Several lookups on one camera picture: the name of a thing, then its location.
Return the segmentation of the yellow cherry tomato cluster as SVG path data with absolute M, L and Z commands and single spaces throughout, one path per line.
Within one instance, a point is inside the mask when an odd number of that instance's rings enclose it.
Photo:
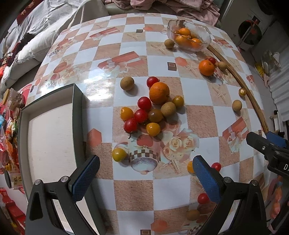
M 120 110 L 120 118 L 123 121 L 127 121 L 128 119 L 131 119 L 134 117 L 134 112 L 132 109 L 128 107 L 122 107 Z
M 161 132 L 161 127 L 158 123 L 151 122 L 146 125 L 146 131 L 151 137 L 155 137 Z

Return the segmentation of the yellow cherry tomato lone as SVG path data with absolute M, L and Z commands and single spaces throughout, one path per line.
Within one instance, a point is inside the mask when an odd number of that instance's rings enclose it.
M 112 158 L 115 162 L 122 162 L 123 160 L 127 160 L 128 153 L 122 148 L 114 148 L 112 151 Z

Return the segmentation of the red tomato bottom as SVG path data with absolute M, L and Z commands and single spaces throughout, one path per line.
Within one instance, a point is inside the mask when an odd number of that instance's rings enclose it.
M 210 199 L 206 193 L 199 194 L 197 201 L 199 204 L 207 204 L 210 202 Z

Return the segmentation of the long bamboo stick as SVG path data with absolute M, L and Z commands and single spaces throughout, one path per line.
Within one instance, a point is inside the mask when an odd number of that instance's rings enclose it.
M 214 56 L 216 56 L 216 58 L 218 58 L 220 61 L 227 64 L 228 71 L 230 71 L 230 73 L 234 76 L 234 78 L 237 80 L 239 85 L 246 90 L 246 95 L 248 96 L 248 99 L 250 100 L 250 102 L 251 102 L 251 104 L 252 104 L 252 106 L 253 106 L 256 114 L 257 114 L 257 117 L 261 123 L 262 129 L 263 129 L 264 133 L 266 134 L 269 131 L 269 128 L 268 128 L 268 124 L 266 122 L 266 119 L 264 117 L 264 114 L 263 114 L 260 106 L 258 105 L 254 95 L 251 93 L 251 91 L 249 90 L 248 86 L 246 85 L 246 83 L 244 82 L 242 77 L 238 74 L 238 72 L 235 70 L 235 68 L 211 44 L 208 45 L 207 49 L 210 52 L 212 52 L 212 54 Z

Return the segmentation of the golden ball at edge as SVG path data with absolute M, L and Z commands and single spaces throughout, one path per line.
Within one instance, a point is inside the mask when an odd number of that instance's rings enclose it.
M 240 88 L 239 91 L 238 91 L 238 93 L 239 93 L 239 96 L 240 96 L 240 97 L 245 97 L 246 94 L 247 94 L 245 88 Z

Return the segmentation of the brown longan in cluster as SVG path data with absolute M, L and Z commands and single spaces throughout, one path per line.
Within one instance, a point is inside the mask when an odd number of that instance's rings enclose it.
M 164 117 L 170 117 L 176 113 L 176 106 L 173 102 L 166 102 L 161 106 L 161 112 Z

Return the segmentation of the dark olive cherry tomato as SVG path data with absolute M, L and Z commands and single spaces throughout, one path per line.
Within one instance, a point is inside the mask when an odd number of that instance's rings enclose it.
M 150 122 L 159 123 L 163 119 L 163 114 L 159 109 L 152 109 L 148 113 L 148 119 Z

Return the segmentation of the orange-brown tomato right of orange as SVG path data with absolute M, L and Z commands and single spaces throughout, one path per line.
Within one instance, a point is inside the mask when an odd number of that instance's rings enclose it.
M 177 109 L 180 109 L 184 106 L 184 98 L 177 95 L 173 98 L 172 103 L 176 106 Z

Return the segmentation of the white shallow box tray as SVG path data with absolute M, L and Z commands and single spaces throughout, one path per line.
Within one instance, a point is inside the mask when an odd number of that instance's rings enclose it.
M 57 182 L 63 176 L 71 176 L 89 158 L 84 151 L 82 101 L 82 91 L 70 84 L 41 96 L 22 109 L 18 153 L 27 201 L 36 180 Z M 67 234 L 74 234 L 59 202 L 53 200 L 53 203 Z M 94 179 L 76 205 L 96 234 L 104 234 L 94 196 Z

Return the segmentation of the orange near table edge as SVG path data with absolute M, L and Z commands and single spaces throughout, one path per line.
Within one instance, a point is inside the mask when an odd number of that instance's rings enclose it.
M 198 69 L 204 76 L 212 76 L 215 72 L 215 66 L 209 60 L 202 60 L 198 65 Z

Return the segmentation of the red tomato behind edge orange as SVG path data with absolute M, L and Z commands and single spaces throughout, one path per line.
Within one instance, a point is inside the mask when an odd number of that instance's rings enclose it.
M 216 59 L 213 57 L 209 57 L 208 60 L 212 63 L 212 64 L 216 64 Z

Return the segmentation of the red cherry tomato middle cluster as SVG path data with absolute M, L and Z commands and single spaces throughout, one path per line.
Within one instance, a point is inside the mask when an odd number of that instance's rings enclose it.
M 134 113 L 134 119 L 137 123 L 146 123 L 148 120 L 148 113 L 143 109 L 138 109 Z

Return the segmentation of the red cherry tomato cluster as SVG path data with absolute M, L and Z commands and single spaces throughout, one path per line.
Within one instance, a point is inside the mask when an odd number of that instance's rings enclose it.
M 135 133 L 138 130 L 138 123 L 134 118 L 130 118 L 124 122 L 123 129 L 129 134 Z
M 146 123 L 148 120 L 148 113 L 143 109 L 138 109 L 134 113 L 134 119 L 137 123 Z

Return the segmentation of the red cherry tomato lower cluster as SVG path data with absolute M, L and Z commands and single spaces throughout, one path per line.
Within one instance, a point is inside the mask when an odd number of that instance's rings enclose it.
M 135 133 L 138 130 L 138 123 L 134 118 L 130 118 L 124 122 L 123 129 L 129 134 Z

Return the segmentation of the red cherry tomato centre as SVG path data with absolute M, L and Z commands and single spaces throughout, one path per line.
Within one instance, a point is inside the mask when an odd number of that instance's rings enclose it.
M 151 100 L 148 97 L 139 98 L 137 101 L 137 105 L 140 109 L 143 109 L 147 112 L 150 111 L 152 107 Z

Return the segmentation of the large orange centre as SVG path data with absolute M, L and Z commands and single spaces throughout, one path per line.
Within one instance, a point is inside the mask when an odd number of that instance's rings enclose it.
M 154 83 L 149 89 L 149 98 L 152 103 L 162 105 L 169 99 L 170 90 L 167 84 L 163 82 Z

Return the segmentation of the round black red fan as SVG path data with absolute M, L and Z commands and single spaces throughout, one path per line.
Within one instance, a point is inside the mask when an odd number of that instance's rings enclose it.
M 239 42 L 237 45 L 239 46 L 241 43 L 246 43 L 248 45 L 256 45 L 262 39 L 262 32 L 259 28 L 258 24 L 260 21 L 256 20 L 246 20 L 242 22 L 238 28 Z

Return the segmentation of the orange in bowl right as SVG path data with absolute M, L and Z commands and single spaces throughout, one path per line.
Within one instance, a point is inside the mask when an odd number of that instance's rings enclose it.
M 202 49 L 202 41 L 198 38 L 192 38 L 190 44 L 191 44 L 191 48 L 193 50 L 201 50 Z

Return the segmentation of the orange in bowl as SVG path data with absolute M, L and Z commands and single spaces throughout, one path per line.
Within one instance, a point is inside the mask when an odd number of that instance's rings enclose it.
M 191 44 L 191 48 L 193 50 L 201 50 L 202 49 L 202 41 L 198 38 L 192 38 L 190 44 Z
M 191 48 L 190 38 L 184 37 L 183 35 L 176 35 L 174 41 L 181 48 Z
M 188 28 L 183 27 L 183 28 L 179 29 L 178 32 L 180 35 L 183 35 L 186 37 L 191 37 L 191 31 Z

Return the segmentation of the red cherry tomato behind orange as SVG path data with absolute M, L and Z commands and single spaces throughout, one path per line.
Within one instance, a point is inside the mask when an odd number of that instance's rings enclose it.
M 150 76 L 147 81 L 146 81 L 146 85 L 148 86 L 148 88 L 150 89 L 155 83 L 159 82 L 160 80 L 155 77 L 155 76 Z

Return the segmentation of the pile of snack packets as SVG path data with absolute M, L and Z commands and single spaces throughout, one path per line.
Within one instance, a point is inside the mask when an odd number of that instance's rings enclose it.
M 7 89 L 1 101 L 1 174 L 10 189 L 24 192 L 18 155 L 18 127 L 25 97 Z

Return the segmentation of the orange in bowl left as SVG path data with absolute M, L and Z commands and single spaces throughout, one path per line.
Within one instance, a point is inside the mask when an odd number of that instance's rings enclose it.
M 184 37 L 183 35 L 176 35 L 174 41 L 181 48 L 191 48 L 190 38 Z

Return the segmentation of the clear glass fruit bowl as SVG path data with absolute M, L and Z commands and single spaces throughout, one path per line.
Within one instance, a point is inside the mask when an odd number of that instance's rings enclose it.
M 210 33 L 204 26 L 197 25 L 197 24 L 185 21 L 185 20 L 169 20 L 167 24 L 168 38 L 174 41 L 176 35 L 179 35 L 178 30 L 183 27 L 188 28 L 191 31 L 191 37 L 187 37 L 187 38 L 190 38 L 190 39 L 198 38 L 202 41 L 202 49 L 193 50 L 192 48 L 181 48 L 181 47 L 179 48 L 183 50 L 192 51 L 192 52 L 199 52 L 199 51 L 205 50 L 208 47 L 208 45 L 211 43 L 212 39 L 211 39 Z

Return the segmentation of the brown longan beside bowl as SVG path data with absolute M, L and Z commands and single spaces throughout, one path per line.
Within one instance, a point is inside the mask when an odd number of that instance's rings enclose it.
M 174 41 L 171 39 L 167 39 L 166 41 L 164 41 L 164 45 L 167 49 L 172 50 L 174 48 Z

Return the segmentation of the orange in bowl top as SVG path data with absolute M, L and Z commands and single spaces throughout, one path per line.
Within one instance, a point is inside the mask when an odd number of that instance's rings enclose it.
M 183 35 L 186 37 L 191 37 L 191 31 L 188 28 L 183 27 L 183 28 L 179 29 L 178 32 L 180 35 Z

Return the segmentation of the pink crumpled blanket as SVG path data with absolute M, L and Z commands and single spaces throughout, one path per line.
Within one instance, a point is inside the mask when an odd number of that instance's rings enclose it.
M 197 20 L 214 26 L 220 17 L 219 8 L 213 1 L 103 1 L 115 4 L 122 10 L 157 11 Z

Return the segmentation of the white grey sofa cushion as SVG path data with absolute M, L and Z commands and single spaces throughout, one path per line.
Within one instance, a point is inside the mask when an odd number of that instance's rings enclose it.
M 1 93 L 44 60 L 63 30 L 108 15 L 103 1 L 32 1 L 1 41 Z

